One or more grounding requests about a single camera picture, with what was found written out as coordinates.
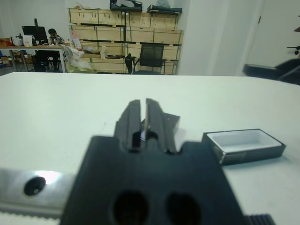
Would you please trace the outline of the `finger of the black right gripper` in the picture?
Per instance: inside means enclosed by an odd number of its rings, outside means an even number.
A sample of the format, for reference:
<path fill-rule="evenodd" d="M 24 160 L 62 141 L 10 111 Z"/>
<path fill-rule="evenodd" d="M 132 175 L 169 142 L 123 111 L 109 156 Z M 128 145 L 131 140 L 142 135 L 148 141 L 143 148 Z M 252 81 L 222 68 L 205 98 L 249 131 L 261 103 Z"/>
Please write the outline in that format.
<path fill-rule="evenodd" d="M 278 80 L 291 84 L 300 84 L 300 59 L 288 60 L 278 67 L 281 72 Z"/>

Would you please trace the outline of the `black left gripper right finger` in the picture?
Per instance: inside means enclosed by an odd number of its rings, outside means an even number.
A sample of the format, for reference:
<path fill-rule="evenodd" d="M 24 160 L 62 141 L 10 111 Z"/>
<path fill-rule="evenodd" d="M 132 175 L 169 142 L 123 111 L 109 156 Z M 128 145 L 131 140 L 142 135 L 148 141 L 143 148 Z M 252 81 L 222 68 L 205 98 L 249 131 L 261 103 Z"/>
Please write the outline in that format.
<path fill-rule="evenodd" d="M 145 142 L 150 146 L 154 142 L 164 153 L 176 153 L 175 134 L 178 130 L 180 116 L 165 113 L 159 102 L 146 99 Z"/>

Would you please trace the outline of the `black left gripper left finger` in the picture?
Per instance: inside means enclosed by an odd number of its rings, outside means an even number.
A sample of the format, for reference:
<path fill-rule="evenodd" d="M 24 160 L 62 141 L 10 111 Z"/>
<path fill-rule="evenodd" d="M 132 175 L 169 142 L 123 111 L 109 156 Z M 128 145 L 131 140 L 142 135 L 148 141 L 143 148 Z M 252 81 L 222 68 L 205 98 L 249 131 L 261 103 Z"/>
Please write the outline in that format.
<path fill-rule="evenodd" d="M 140 100 L 130 101 L 115 124 L 114 137 L 125 151 L 138 151 L 141 145 Z"/>

